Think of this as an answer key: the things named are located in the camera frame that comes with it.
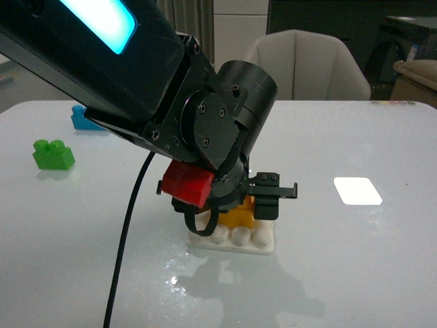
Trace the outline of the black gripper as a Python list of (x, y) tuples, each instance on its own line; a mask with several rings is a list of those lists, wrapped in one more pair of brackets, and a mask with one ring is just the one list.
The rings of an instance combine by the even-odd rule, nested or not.
[[(217, 221), (220, 213), (228, 213), (242, 205), (246, 196), (255, 198), (254, 218), (272, 221), (279, 216), (281, 198), (298, 197), (298, 185), (281, 187), (278, 173), (259, 172), (254, 177), (249, 177), (249, 160), (241, 152), (232, 154), (231, 159), (222, 163), (218, 169), (209, 166), (200, 155), (187, 158), (177, 156), (172, 160), (190, 163), (214, 174), (211, 192), (202, 208), (185, 204), (170, 195), (174, 210), (182, 213), (187, 221), (192, 221), (196, 215), (206, 211), (210, 212), (214, 221)], [(162, 179), (158, 183), (157, 194), (165, 193), (161, 191)]]

